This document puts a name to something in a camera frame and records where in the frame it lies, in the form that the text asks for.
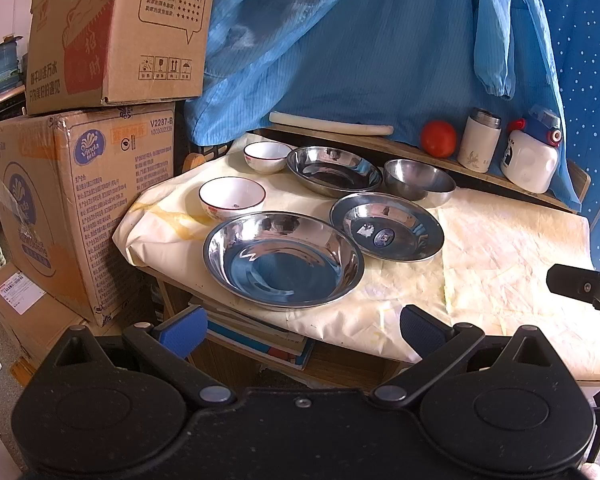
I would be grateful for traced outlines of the steel plate with sticker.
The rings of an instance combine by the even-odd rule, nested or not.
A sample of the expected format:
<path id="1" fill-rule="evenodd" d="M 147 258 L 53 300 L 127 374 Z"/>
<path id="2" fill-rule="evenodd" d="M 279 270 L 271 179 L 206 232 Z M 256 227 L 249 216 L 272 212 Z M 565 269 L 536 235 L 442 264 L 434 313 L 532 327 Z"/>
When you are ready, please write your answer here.
<path id="1" fill-rule="evenodd" d="M 330 223 L 358 247 L 381 260 L 419 262 L 443 247 L 442 226 L 432 214 L 405 198 L 379 192 L 352 193 L 332 205 Z"/>

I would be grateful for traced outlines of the large steel plate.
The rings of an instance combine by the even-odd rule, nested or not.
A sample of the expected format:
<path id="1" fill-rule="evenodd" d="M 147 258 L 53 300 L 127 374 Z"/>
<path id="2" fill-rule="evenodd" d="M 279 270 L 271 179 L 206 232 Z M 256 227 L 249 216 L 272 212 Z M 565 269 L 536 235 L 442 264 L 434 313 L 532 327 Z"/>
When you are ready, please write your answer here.
<path id="1" fill-rule="evenodd" d="M 254 212 L 216 226 L 204 265 L 222 287 L 268 309 L 330 304 L 362 280 L 362 252 L 329 223 L 305 214 Z"/>

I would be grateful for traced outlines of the Vinda cardboard box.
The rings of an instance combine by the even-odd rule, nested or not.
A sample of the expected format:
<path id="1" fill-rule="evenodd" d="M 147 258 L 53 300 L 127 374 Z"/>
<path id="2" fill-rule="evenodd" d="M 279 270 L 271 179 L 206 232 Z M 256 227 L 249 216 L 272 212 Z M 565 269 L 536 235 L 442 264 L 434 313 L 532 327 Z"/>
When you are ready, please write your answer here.
<path id="1" fill-rule="evenodd" d="M 174 107 L 137 105 L 0 122 L 0 220 L 16 267 L 105 326 L 140 288 L 112 234 L 173 176 Z"/>

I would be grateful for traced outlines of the small floor cardboard box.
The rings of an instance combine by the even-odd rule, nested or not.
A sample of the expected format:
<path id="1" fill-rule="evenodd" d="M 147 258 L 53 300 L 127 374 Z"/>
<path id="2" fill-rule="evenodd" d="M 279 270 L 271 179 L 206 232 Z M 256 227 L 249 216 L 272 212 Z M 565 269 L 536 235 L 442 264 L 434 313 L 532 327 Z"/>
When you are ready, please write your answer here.
<path id="1" fill-rule="evenodd" d="M 67 328 L 86 324 L 10 262 L 0 267 L 0 322 L 34 367 L 40 366 Z"/>

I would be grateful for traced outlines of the orange wooden knob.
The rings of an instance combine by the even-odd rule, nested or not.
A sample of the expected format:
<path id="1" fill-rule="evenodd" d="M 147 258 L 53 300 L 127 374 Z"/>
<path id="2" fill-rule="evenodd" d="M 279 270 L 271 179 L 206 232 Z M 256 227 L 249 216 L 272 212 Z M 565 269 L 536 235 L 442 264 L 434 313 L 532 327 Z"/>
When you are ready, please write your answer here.
<path id="1" fill-rule="evenodd" d="M 206 158 L 204 157 L 203 154 L 198 154 L 198 153 L 189 153 L 183 162 L 183 166 L 182 166 L 182 172 L 186 172 L 189 170 L 192 170 L 194 168 L 197 168 L 201 165 L 203 165 L 206 162 Z"/>

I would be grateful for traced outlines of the red tomato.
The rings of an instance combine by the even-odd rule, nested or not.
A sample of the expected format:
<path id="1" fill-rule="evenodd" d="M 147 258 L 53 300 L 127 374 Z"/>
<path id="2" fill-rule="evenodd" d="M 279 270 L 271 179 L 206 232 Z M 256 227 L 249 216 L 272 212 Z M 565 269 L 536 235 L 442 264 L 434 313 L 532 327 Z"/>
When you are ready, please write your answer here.
<path id="1" fill-rule="evenodd" d="M 420 132 L 420 147 L 435 158 L 448 158 L 456 150 L 457 133 L 454 127 L 442 120 L 427 122 Z"/>

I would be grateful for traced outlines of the small steel bowl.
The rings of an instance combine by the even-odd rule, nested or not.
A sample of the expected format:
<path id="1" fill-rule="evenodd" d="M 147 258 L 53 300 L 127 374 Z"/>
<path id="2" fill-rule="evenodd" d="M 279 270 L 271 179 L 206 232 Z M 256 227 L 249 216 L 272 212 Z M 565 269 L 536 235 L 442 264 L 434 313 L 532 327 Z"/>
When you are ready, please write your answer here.
<path id="1" fill-rule="evenodd" d="M 456 190 L 456 183 L 443 170 L 411 159 L 391 159 L 384 165 L 388 191 L 421 207 L 444 205 Z"/>

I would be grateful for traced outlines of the blue garment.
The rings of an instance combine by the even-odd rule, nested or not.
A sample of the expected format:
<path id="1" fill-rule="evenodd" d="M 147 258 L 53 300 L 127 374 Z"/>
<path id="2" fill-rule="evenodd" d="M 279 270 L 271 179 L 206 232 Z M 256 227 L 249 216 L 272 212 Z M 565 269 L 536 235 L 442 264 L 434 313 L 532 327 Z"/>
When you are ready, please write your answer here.
<path id="1" fill-rule="evenodd" d="M 427 122 L 480 107 L 510 122 L 562 112 L 542 0 L 213 0 L 204 88 L 189 140 L 233 141 L 272 112 L 389 126 L 417 144 Z"/>

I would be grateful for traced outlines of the upper cardboard box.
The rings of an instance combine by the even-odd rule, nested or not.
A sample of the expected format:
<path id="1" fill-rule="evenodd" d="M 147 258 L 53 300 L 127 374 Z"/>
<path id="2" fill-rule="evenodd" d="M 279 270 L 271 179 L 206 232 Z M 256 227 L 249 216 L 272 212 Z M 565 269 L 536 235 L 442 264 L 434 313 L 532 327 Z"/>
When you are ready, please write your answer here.
<path id="1" fill-rule="evenodd" d="M 202 92 L 212 0 L 31 0 L 27 111 Z"/>

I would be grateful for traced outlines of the white foam stick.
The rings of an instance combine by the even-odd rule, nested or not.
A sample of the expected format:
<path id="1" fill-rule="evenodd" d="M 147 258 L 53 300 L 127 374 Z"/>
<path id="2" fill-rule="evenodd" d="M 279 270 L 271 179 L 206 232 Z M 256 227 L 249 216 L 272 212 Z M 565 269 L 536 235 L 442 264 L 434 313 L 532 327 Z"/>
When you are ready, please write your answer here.
<path id="1" fill-rule="evenodd" d="M 347 136 L 391 136 L 393 126 L 384 125 L 362 125 L 350 122 L 332 122 L 331 120 L 316 119 L 298 115 L 271 112 L 268 120 L 272 124 L 289 127 L 297 127 L 314 131 L 327 131 L 332 133 L 346 134 Z"/>

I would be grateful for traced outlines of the white blue water bottle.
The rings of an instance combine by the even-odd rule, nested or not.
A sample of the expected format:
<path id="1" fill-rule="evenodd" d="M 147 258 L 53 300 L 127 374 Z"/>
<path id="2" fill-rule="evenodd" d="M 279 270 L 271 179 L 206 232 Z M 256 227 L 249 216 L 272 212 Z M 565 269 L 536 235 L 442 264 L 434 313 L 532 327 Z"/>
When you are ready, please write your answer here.
<path id="1" fill-rule="evenodd" d="M 545 193 L 556 172 L 558 148 L 564 137 L 560 118 L 552 110 L 535 105 L 508 124 L 507 134 L 502 173 L 518 188 Z"/>

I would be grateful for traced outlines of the wooden shelf ledge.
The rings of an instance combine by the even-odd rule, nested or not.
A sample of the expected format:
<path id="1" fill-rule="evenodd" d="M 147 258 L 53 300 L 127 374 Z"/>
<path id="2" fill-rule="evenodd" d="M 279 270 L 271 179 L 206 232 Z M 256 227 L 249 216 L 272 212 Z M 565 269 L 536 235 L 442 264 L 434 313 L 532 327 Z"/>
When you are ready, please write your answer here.
<path id="1" fill-rule="evenodd" d="M 552 192 L 533 194 L 518 188 L 506 177 L 494 176 L 494 174 L 476 174 L 460 165 L 455 159 L 437 159 L 419 148 L 413 148 L 408 144 L 385 138 L 346 136 L 345 134 L 280 125 L 257 128 L 252 130 L 252 133 L 294 146 L 324 145 L 331 148 L 342 148 L 363 156 L 378 167 L 381 167 L 384 162 L 388 162 L 389 159 L 416 160 L 416 162 L 424 162 L 446 171 L 461 188 L 473 188 L 477 191 L 501 195 L 513 200 L 521 200 L 522 202 L 567 211 L 570 214 L 578 214 L 575 209 L 558 200 Z"/>

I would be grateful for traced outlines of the white thermos cup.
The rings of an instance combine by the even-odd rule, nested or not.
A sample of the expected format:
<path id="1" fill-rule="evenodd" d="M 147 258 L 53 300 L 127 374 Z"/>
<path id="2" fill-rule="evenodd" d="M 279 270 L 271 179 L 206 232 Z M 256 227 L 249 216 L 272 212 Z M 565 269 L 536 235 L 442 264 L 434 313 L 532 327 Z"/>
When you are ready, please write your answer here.
<path id="1" fill-rule="evenodd" d="M 500 140 L 501 130 L 501 118 L 474 107 L 466 120 L 457 154 L 458 162 L 473 172 L 485 174 Z"/>

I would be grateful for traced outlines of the white red-rimmed bowl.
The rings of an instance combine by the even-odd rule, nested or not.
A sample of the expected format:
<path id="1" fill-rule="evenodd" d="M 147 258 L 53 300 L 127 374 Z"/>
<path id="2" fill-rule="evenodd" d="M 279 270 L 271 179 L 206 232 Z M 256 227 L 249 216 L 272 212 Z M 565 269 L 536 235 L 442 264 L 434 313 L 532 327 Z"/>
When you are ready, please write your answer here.
<path id="1" fill-rule="evenodd" d="M 201 185 L 198 197 L 204 212 L 216 221 L 250 214 L 266 199 L 265 188 L 244 177 L 218 177 Z"/>
<path id="2" fill-rule="evenodd" d="M 286 158 L 292 148 L 275 141 L 260 141 L 246 145 L 242 150 L 246 164 L 257 174 L 276 174 L 286 167 Z"/>

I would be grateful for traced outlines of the cream paper table cover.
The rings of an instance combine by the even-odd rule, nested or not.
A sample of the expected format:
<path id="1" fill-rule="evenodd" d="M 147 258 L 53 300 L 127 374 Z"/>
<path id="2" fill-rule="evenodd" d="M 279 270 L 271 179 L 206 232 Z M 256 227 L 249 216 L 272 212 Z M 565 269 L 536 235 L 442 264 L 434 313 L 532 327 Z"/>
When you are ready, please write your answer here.
<path id="1" fill-rule="evenodd" d="M 217 177 L 250 177 L 245 134 L 228 153 L 143 192 L 114 231 L 114 244 L 133 266 L 151 268 L 209 299 L 292 332 L 373 356 L 415 362 L 400 336 L 407 304 L 448 324 L 469 322 L 490 335 L 538 326 L 585 385 L 600 384 L 600 314 L 589 304 L 550 292 L 556 263 L 588 268 L 588 222 L 576 214 L 462 188 L 434 210 L 444 244 L 424 262 L 367 258 L 358 287 L 344 298 L 302 311 L 274 311 L 224 289 L 204 265 L 213 228 L 198 191 Z"/>

